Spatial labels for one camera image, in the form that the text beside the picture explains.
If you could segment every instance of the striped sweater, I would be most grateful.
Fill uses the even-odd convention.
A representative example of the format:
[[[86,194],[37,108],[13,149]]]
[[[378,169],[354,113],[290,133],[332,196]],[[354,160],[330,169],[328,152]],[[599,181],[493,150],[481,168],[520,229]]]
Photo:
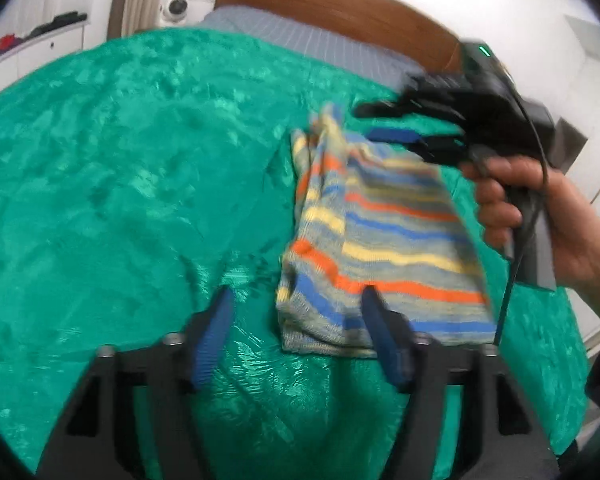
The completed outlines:
[[[292,156],[296,238],[276,300],[284,349],[373,356],[365,285],[444,343],[493,339],[482,269],[436,166],[343,133],[330,107],[292,134]]]

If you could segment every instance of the green velvet blanket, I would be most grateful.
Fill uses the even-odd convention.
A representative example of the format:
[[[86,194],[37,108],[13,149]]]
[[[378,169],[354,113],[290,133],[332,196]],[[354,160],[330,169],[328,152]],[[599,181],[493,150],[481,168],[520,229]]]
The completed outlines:
[[[294,230],[291,129],[328,101],[350,110],[391,96],[206,30],[113,41],[0,95],[0,431],[27,465],[97,346],[150,344],[229,283],[230,341],[192,406],[218,479],[379,477],[405,397],[374,360],[283,354],[274,295]],[[349,114],[345,124],[372,125]],[[417,116],[384,124],[451,128]],[[480,241],[471,184],[443,174],[498,305],[506,266]],[[517,288],[502,352],[562,452],[587,373],[564,291]],[[452,463],[460,399],[449,388],[437,478]]]

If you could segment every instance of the brown headboard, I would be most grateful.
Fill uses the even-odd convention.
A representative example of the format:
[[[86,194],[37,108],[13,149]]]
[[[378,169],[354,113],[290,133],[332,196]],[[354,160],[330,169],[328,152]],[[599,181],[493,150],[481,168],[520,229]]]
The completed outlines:
[[[440,24],[397,0],[216,0],[244,5],[390,48],[432,72],[460,68],[459,41]]]

